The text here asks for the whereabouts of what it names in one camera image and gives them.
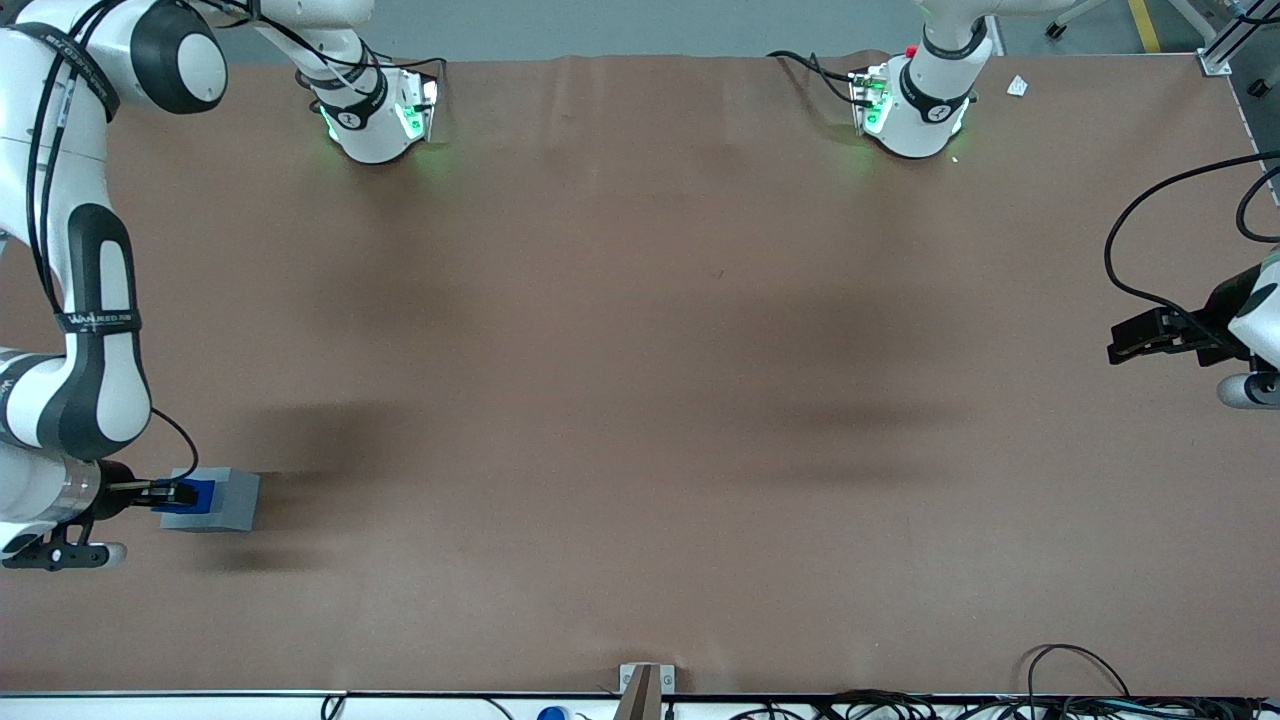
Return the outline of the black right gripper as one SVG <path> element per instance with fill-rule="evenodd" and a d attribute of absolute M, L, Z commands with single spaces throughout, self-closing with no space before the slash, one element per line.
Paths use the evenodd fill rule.
<path fill-rule="evenodd" d="M 100 518 L 110 519 L 128 509 L 140 493 L 150 493 L 151 505 L 196 505 L 198 489 L 179 480 L 142 482 L 123 462 L 100 462 Z"/>

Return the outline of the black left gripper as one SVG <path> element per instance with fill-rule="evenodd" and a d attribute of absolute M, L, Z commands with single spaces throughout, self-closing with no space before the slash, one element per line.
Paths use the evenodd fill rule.
<path fill-rule="evenodd" d="M 1201 366 L 1226 360 L 1249 363 L 1252 351 L 1229 329 L 1229 322 L 1243 309 L 1260 277 L 1260 265 L 1217 283 L 1204 306 L 1192 313 L 1197 325 L 1184 322 L 1176 334 L 1176 316 L 1169 307 L 1151 307 L 1114 325 L 1107 346 L 1110 365 L 1137 357 L 1193 352 Z"/>

